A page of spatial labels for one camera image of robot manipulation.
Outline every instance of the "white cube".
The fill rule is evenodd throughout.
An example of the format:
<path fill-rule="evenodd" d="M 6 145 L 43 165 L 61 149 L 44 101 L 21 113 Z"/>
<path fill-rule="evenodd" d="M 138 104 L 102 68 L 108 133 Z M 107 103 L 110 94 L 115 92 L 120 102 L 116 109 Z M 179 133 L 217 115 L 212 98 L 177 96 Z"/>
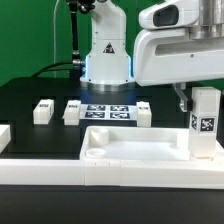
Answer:
<path fill-rule="evenodd" d="M 34 124 L 48 124 L 54 113 L 54 100 L 41 100 L 33 111 Z"/>
<path fill-rule="evenodd" d="M 0 125 L 0 153 L 8 145 L 11 140 L 10 126 Z"/>
<path fill-rule="evenodd" d="M 69 100 L 64 112 L 65 125 L 79 125 L 81 101 Z"/>
<path fill-rule="evenodd" d="M 149 103 L 137 102 L 137 126 L 151 127 L 152 112 Z"/>

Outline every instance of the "metal bracket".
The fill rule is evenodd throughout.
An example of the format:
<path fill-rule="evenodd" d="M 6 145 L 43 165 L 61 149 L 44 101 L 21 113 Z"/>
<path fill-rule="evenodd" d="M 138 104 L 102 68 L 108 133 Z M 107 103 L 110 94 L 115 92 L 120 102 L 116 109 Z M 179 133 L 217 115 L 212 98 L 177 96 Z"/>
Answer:
<path fill-rule="evenodd" d="M 180 97 L 180 109 L 183 112 L 190 112 L 193 110 L 193 100 L 188 99 L 184 94 L 183 90 L 186 89 L 186 83 L 175 83 L 173 88 L 177 95 Z"/>

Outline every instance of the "cable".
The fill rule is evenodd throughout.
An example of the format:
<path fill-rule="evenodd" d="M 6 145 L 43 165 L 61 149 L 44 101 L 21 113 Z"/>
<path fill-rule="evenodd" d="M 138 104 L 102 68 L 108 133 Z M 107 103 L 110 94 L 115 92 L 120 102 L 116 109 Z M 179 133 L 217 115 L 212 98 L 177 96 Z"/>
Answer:
<path fill-rule="evenodd" d="M 57 12 L 60 0 L 57 0 L 54 7 L 54 18 L 53 18 L 53 26 L 54 26 L 54 63 L 57 61 Z"/>
<path fill-rule="evenodd" d="M 62 68 L 62 69 L 48 69 L 48 70 L 44 70 L 42 71 L 42 73 L 44 72 L 60 72 L 60 71 L 70 71 L 73 68 Z"/>
<path fill-rule="evenodd" d="M 62 61 L 62 62 L 58 62 L 58 63 L 52 64 L 52 65 L 48 65 L 48 66 L 42 68 L 41 70 L 39 70 L 38 72 L 34 73 L 31 77 L 36 78 L 42 72 L 44 72 L 44 71 L 46 71 L 46 70 L 48 70 L 50 68 L 54 68 L 54 67 L 60 66 L 60 65 L 72 65 L 72 62 L 70 62 L 70 61 Z"/>

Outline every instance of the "white box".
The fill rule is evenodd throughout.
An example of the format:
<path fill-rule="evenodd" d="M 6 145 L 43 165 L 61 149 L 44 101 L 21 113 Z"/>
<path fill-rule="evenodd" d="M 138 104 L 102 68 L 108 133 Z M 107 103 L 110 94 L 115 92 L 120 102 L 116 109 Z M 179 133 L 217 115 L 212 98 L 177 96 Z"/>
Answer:
<path fill-rule="evenodd" d="M 137 102 L 137 126 L 151 127 L 152 112 L 149 103 Z"/>
<path fill-rule="evenodd" d="M 216 136 L 221 92 L 212 87 L 192 89 L 194 103 L 190 114 L 189 151 L 197 158 L 213 157 L 216 150 Z"/>
<path fill-rule="evenodd" d="M 0 125 L 0 153 L 8 145 L 11 140 L 10 126 Z"/>
<path fill-rule="evenodd" d="M 81 101 L 69 100 L 64 112 L 65 125 L 79 125 Z"/>
<path fill-rule="evenodd" d="M 34 124 L 48 124 L 54 113 L 54 100 L 41 100 L 33 111 Z"/>

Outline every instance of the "black cable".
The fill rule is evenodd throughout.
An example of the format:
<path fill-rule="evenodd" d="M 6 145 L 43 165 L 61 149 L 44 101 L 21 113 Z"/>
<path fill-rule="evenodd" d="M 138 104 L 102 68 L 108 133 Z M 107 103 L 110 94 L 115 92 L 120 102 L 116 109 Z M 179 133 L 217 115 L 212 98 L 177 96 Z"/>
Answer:
<path fill-rule="evenodd" d="M 43 72 L 60 72 L 60 71 L 70 71 L 73 68 L 62 68 L 62 69 L 48 69 L 48 70 L 44 70 Z"/>
<path fill-rule="evenodd" d="M 42 68 L 41 70 L 39 70 L 38 72 L 34 73 L 31 77 L 36 78 L 42 72 L 44 72 L 44 71 L 46 71 L 46 70 L 48 70 L 50 68 L 54 68 L 54 67 L 60 66 L 60 65 L 72 65 L 72 62 L 70 62 L 70 61 L 62 61 L 62 62 L 58 62 L 58 63 L 55 63 L 55 64 L 48 65 L 48 66 Z"/>

